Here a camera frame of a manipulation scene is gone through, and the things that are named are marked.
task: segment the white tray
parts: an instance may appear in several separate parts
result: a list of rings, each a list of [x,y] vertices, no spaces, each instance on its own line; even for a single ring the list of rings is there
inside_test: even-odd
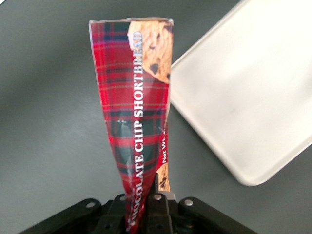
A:
[[[312,143],[311,9],[241,1],[173,64],[172,103],[244,185]]]

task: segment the plaid packaging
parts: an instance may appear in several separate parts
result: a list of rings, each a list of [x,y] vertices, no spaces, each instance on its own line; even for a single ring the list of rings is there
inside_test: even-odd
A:
[[[170,74],[162,59],[171,66],[172,26],[167,19],[89,23],[99,95],[125,189],[131,234],[137,232],[162,154]]]

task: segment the metal screw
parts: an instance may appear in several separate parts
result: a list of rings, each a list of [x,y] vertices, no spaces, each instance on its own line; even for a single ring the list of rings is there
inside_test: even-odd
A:
[[[192,201],[192,200],[189,200],[189,199],[186,199],[186,200],[184,201],[184,204],[185,204],[186,206],[192,206],[192,205],[193,205],[193,201]]]
[[[86,205],[86,208],[91,208],[91,207],[94,207],[96,204],[94,202],[89,202],[87,205]]]
[[[154,199],[155,199],[156,201],[161,200],[161,195],[160,195],[160,194],[154,195]]]

